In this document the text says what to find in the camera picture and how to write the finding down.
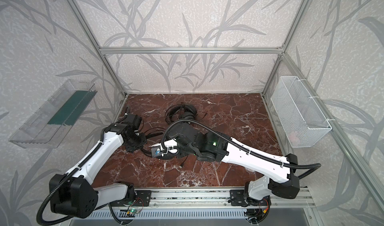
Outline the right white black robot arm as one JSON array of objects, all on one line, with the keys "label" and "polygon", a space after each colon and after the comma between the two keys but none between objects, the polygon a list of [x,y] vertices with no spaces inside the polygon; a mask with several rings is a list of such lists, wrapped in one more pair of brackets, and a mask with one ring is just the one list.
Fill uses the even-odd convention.
[{"label": "right white black robot arm", "polygon": [[296,171],[284,164],[298,165],[296,155],[276,156],[246,146],[234,138],[209,130],[203,134],[187,123],[168,128],[153,156],[182,158],[195,155],[198,161],[222,162],[242,166],[263,175],[245,186],[245,196],[262,200],[275,195],[294,199],[300,191]]}]

